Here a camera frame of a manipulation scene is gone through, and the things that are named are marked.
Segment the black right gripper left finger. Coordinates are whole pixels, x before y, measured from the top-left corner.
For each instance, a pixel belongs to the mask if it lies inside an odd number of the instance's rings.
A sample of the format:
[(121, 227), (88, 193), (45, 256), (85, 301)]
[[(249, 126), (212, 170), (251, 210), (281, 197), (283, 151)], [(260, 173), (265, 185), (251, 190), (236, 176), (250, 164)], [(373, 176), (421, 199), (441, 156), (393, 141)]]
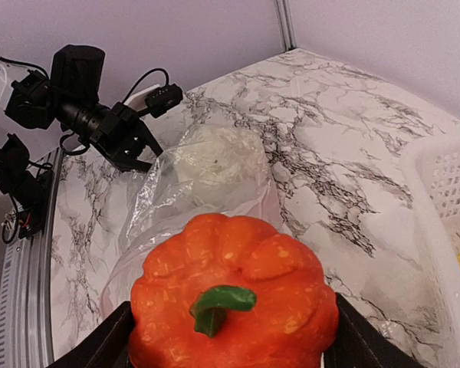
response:
[(127, 345), (134, 328), (129, 301), (124, 301), (72, 351), (48, 368), (133, 367)]

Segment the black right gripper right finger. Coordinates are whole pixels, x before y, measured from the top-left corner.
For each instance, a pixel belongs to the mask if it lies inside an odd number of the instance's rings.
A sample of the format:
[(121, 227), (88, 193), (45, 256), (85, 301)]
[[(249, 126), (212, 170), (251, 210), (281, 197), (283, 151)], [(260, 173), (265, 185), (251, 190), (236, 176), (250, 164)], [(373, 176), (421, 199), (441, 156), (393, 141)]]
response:
[(337, 336), (324, 353), (325, 368), (421, 368), (422, 365), (390, 343), (345, 297), (337, 293), (340, 313)]

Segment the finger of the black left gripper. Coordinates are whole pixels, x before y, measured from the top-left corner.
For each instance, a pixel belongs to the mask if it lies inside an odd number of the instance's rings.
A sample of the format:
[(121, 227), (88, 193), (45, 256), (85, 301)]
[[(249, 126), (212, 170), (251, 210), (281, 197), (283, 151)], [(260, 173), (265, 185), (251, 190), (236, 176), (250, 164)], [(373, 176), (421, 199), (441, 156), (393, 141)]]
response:
[(125, 171), (137, 171), (142, 173), (147, 173), (152, 167), (152, 163), (145, 161), (140, 161), (136, 157), (127, 156), (124, 160), (124, 170)]
[(136, 131), (138, 140), (144, 146), (148, 146), (156, 156), (160, 156), (163, 153), (162, 147), (144, 122), (137, 123)]

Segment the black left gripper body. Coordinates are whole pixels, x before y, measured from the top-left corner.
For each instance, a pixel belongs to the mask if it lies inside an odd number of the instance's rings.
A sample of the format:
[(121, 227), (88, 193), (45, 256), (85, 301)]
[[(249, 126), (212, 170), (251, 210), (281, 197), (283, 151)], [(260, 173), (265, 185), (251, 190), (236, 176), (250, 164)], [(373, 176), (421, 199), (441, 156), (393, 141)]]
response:
[(135, 110), (116, 103), (113, 108), (98, 104), (89, 119), (89, 143), (121, 172), (125, 157), (138, 157), (145, 150), (136, 136), (137, 123), (142, 122)]

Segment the clear zip top bag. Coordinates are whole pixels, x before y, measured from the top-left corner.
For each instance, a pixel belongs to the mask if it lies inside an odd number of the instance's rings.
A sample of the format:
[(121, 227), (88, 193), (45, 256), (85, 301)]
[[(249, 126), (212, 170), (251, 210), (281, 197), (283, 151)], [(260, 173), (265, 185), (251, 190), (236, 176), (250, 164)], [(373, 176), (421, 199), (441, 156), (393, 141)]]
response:
[(130, 299), (146, 256), (205, 213), (246, 215), (281, 228), (281, 207), (263, 139), (233, 126), (195, 125), (130, 186), (120, 257), (100, 295), (107, 318)]

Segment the orange fake fruit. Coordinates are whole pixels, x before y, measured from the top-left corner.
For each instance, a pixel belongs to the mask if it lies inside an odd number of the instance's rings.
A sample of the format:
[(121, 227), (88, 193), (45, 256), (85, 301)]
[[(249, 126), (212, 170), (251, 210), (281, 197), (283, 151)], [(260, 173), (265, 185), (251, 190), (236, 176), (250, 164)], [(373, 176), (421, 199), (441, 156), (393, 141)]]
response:
[(318, 367), (339, 323), (306, 245), (222, 214), (196, 216), (147, 255), (131, 309), (135, 367)]

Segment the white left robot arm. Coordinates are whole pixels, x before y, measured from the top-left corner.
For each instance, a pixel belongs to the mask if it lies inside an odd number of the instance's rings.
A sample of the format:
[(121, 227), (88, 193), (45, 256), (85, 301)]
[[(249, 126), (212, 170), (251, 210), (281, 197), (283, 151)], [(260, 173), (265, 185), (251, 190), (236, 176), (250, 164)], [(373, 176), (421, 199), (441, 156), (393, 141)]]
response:
[[(47, 130), (58, 121), (64, 143), (77, 136), (81, 155), (96, 149), (121, 172), (146, 173), (151, 163), (140, 154), (150, 148), (163, 152), (141, 120), (162, 116), (182, 100), (182, 91), (165, 82), (138, 94), (132, 91), (112, 107), (99, 100), (104, 65), (103, 50), (88, 45), (66, 45), (54, 54), (51, 70), (0, 56), (0, 109), (13, 122), (28, 130)], [(35, 163), (16, 133), (0, 133), (0, 192), (13, 205), (11, 218), (2, 224), (2, 241), (32, 236), (45, 227), (53, 166)]]

